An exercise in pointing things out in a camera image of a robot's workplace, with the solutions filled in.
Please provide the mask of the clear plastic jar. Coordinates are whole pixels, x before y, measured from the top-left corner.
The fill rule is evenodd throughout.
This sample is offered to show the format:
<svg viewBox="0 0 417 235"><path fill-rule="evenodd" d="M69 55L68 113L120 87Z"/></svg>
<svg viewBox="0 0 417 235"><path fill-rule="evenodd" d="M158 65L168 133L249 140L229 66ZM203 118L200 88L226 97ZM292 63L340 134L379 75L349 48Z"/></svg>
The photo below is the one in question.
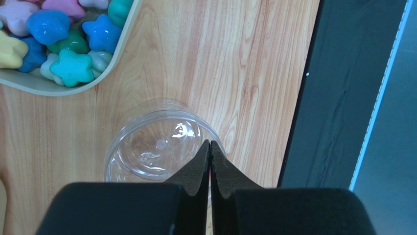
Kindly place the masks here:
<svg viewBox="0 0 417 235"><path fill-rule="evenodd" d="M105 182L163 182L194 158L216 131L186 105L154 98L132 105L105 155Z"/></svg>

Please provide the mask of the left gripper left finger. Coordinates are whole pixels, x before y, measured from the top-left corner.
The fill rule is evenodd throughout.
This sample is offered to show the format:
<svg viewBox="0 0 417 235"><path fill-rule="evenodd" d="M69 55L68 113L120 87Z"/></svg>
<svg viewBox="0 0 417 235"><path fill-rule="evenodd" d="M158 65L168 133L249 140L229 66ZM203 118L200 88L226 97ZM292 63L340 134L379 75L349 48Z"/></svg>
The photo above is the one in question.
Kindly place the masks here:
<svg viewBox="0 0 417 235"><path fill-rule="evenodd" d="M165 181L176 187L171 235L204 235L206 233L209 192L209 140L196 155Z"/></svg>

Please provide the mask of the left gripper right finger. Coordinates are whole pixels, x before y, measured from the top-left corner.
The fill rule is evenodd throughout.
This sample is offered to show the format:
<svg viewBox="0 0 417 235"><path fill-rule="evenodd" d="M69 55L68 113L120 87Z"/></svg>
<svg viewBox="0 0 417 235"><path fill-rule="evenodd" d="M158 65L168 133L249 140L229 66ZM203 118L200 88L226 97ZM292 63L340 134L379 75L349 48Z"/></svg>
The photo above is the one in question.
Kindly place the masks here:
<svg viewBox="0 0 417 235"><path fill-rule="evenodd" d="M210 143L210 182L212 224L215 235L237 235L237 189L262 189L225 156L216 141Z"/></svg>

